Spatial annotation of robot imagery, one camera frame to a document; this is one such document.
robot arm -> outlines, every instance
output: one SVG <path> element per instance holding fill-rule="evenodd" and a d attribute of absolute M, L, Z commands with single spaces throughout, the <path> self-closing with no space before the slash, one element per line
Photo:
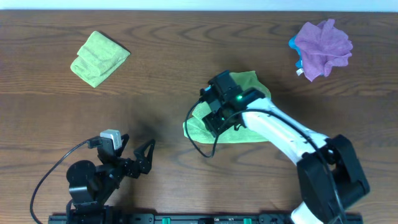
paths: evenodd
<path fill-rule="evenodd" d="M 214 137 L 232 126 L 244 126 L 266 137 L 297 166 L 304 202 L 292 212 L 293 223 L 333 222 L 344 209 L 369 193 L 369 184 L 348 139 L 341 135 L 330 139 L 306 128 L 259 90 L 243 91 L 229 71 L 209 81 L 209 87 L 201 90 L 200 101 L 207 102 L 212 111 L 203 122 Z M 330 171 L 326 163 L 336 168 Z"/>

crumpled purple cloth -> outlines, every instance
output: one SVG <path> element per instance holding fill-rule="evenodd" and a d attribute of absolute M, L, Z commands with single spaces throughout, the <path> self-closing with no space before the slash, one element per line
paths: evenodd
<path fill-rule="evenodd" d="M 303 60 L 305 76 L 312 82 L 317 76 L 328 76 L 333 66 L 347 66 L 353 45 L 348 35 L 333 27 L 334 19 L 317 26 L 307 22 L 295 39 Z"/>

black metal base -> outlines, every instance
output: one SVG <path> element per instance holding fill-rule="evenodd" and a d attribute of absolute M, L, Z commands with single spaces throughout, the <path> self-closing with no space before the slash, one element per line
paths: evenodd
<path fill-rule="evenodd" d="M 110 211 L 79 217 L 71 217 L 70 224 L 77 223 L 123 223 L 123 224 L 290 224 L 289 213 L 262 213 L 260 215 L 153 215 L 151 213 L 122 214 Z M 361 215 L 347 215 L 347 224 L 363 224 Z M 49 216 L 49 224 L 66 224 L 66 215 Z"/>

wood grain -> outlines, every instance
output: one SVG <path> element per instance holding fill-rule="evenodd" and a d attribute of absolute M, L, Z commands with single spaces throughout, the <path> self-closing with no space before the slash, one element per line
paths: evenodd
<path fill-rule="evenodd" d="M 295 75 L 298 56 L 287 42 L 305 22 L 327 18 L 349 35 L 353 56 L 310 83 Z M 365 223 L 395 223 L 397 27 L 397 14 L 379 13 L 1 11 L 0 223 L 32 223 L 39 179 L 69 148 L 105 129 L 130 134 L 124 156 L 157 140 L 151 173 L 125 179 L 109 204 L 159 213 L 294 209 L 301 201 L 295 167 L 270 143 L 221 144 L 203 159 L 183 136 L 199 89 L 226 69 L 255 70 L 280 109 L 350 138 L 371 185 L 351 210 Z M 132 53 L 95 89 L 70 71 L 94 30 Z M 44 222 L 64 212 L 65 172 L 81 159 L 98 164 L 96 151 L 82 148 L 40 188 L 35 211 Z"/>

folded green cloth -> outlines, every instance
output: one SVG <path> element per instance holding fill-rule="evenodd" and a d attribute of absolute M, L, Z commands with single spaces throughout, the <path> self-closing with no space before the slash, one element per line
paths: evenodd
<path fill-rule="evenodd" d="M 70 69 L 92 87 L 97 87 L 122 64 L 130 53 L 94 31 L 77 52 Z"/>
<path fill-rule="evenodd" d="M 241 73 L 230 73 L 232 79 L 236 84 L 241 85 L 243 90 L 247 90 L 250 87 L 257 88 L 262 91 L 266 97 L 271 98 L 271 93 L 263 84 L 257 79 L 255 71 L 241 72 Z M 204 122 L 201 120 L 206 115 L 211 113 L 210 107 L 206 102 L 200 103 L 192 112 L 192 118 L 187 121 L 187 129 L 189 135 L 194 141 L 203 144 L 213 144 L 215 138 L 209 131 L 207 131 Z M 187 137 L 185 132 L 184 124 L 182 124 L 184 135 Z M 241 143 L 241 142 L 264 142 L 268 141 L 260 134 L 255 133 L 247 128 L 239 128 L 238 131 L 234 130 L 234 127 L 229 128 L 218 138 L 218 143 Z"/>

